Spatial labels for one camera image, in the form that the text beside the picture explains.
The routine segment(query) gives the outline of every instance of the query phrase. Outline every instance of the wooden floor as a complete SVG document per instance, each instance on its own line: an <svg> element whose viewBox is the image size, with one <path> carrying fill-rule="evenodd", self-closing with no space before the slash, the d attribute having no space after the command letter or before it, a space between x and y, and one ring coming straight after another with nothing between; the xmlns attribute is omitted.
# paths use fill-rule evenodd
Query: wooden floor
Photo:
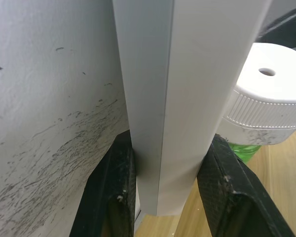
<svg viewBox="0 0 296 237"><path fill-rule="evenodd" d="M260 178L296 235L296 132L285 142L263 146L248 167ZM211 237L196 182L181 216L145 216L135 237Z"/></svg>

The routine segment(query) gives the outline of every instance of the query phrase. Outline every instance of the scuffed wall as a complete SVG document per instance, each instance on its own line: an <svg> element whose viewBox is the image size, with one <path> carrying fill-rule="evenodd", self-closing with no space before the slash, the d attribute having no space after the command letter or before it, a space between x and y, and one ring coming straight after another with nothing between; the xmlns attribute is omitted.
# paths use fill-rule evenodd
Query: scuffed wall
<svg viewBox="0 0 296 237"><path fill-rule="evenodd" d="M127 129L111 2L0 0L0 237L68 236Z"/></svg>

